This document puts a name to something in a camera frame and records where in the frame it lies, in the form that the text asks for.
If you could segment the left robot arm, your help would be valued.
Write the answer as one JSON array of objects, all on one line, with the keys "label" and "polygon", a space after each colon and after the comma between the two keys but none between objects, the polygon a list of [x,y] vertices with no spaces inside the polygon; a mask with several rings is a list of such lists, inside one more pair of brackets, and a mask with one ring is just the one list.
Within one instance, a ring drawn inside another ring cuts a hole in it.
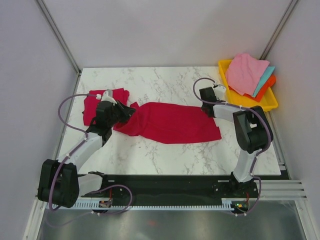
[{"label": "left robot arm", "polygon": [[101,101],[96,107],[96,116],[92,119],[84,138],[68,153],[58,159],[47,159],[41,167],[37,198],[47,202],[55,211],[58,207],[71,208],[78,197],[95,193],[106,196],[110,185],[103,180],[104,174],[93,171],[79,174],[80,168],[112,135],[113,127],[126,123],[135,113],[135,109],[120,101]]}]

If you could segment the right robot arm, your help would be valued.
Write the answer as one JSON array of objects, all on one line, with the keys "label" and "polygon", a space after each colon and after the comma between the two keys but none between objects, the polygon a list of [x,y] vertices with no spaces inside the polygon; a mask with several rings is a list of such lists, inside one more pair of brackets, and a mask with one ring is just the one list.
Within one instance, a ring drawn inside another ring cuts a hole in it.
[{"label": "right robot arm", "polygon": [[270,124],[260,106],[247,108],[219,100],[212,87],[202,88],[199,93],[201,110],[208,117],[223,119],[234,125],[240,153],[225,190],[240,197],[256,187],[253,171],[258,156],[270,147],[274,139]]}]

